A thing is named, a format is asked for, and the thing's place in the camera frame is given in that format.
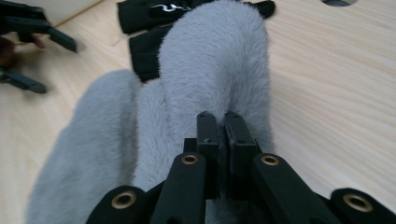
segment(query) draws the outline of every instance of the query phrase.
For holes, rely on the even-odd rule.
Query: light wood surface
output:
[[[36,175],[88,85],[130,67],[115,4],[59,27],[84,43],[79,54],[47,40],[46,50],[18,46],[16,67],[49,93],[0,85],[0,223],[23,223]],[[396,212],[396,2],[276,5],[267,30],[277,154],[323,196],[351,187]]]

